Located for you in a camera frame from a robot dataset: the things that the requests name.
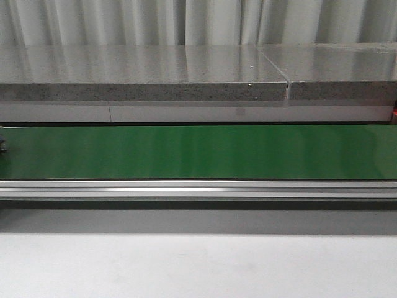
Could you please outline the grey speckled stone counter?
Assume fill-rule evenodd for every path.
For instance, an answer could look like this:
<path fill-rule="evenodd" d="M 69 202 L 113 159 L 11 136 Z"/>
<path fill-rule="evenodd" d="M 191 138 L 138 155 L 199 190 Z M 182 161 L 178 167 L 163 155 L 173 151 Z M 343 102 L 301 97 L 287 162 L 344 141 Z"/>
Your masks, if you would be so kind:
<path fill-rule="evenodd" d="M 395 43 L 1 48 L 4 123 L 391 123 L 395 103 Z"/>

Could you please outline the green conveyor belt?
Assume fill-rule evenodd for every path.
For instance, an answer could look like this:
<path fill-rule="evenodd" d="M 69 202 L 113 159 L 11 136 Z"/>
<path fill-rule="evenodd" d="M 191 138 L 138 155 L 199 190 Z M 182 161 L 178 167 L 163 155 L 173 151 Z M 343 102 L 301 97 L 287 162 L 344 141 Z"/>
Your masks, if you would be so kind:
<path fill-rule="evenodd" d="M 394 125 L 18 127 L 3 179 L 395 179 Z"/>

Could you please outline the red plastic tray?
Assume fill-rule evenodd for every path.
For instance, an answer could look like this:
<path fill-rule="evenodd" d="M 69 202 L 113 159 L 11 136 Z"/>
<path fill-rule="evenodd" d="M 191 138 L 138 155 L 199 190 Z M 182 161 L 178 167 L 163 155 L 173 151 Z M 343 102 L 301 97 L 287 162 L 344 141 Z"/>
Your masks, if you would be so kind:
<path fill-rule="evenodd" d="M 393 125 L 396 125 L 396 124 L 397 124 L 397 102 L 395 103 L 395 106 L 394 106 L 394 108 L 393 108 L 391 123 L 392 123 Z"/>

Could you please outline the white pleated curtain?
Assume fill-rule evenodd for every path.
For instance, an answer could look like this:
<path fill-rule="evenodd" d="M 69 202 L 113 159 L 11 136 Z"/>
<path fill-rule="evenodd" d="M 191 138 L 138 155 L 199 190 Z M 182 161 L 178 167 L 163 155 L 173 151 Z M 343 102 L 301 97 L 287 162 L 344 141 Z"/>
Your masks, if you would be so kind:
<path fill-rule="evenodd" d="M 394 42 L 395 1 L 2 1 L 2 45 Z"/>

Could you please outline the aluminium conveyor side rail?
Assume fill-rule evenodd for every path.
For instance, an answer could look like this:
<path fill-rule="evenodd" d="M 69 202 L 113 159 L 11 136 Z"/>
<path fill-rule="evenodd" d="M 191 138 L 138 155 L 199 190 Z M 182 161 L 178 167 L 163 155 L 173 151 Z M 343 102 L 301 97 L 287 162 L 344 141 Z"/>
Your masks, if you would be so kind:
<path fill-rule="evenodd" d="M 9 180 L 2 201 L 394 202 L 396 181 Z"/>

